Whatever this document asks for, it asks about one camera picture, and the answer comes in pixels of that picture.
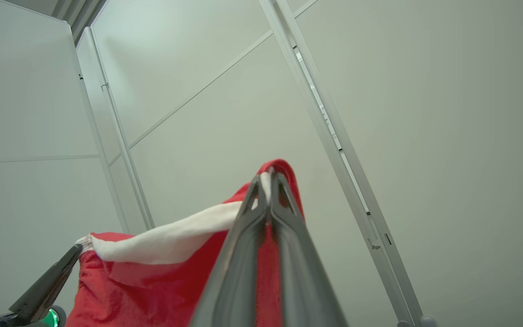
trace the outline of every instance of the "wrinkled red fabric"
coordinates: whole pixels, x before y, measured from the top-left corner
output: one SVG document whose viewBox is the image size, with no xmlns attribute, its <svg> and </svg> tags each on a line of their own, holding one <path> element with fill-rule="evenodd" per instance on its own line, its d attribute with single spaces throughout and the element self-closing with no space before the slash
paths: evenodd
<svg viewBox="0 0 523 327">
<path fill-rule="evenodd" d="M 296 177 L 284 160 L 264 164 L 285 175 L 302 211 Z M 249 183 L 224 203 L 243 201 Z M 266 240 L 258 250 L 256 326 L 281 327 L 280 263 L 278 247 L 266 229 Z M 215 264 L 227 231 L 217 232 L 187 261 L 168 265 L 102 261 L 95 251 L 79 257 L 79 289 L 67 327 L 186 327 L 209 273 Z M 94 234 L 118 242 L 132 238 L 121 233 Z"/>
</svg>

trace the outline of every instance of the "garment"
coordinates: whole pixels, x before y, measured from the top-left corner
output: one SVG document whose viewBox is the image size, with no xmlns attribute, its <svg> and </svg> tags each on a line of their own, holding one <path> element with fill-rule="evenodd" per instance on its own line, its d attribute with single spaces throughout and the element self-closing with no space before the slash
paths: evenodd
<svg viewBox="0 0 523 327">
<path fill-rule="evenodd" d="M 284 174 L 301 211 L 292 168 L 283 160 L 258 174 Z M 92 233 L 79 243 L 79 289 L 67 327 L 186 327 L 249 183 L 230 199 L 180 221 L 132 236 Z M 280 327 L 278 248 L 267 228 L 258 250 L 256 326 Z"/>
</svg>

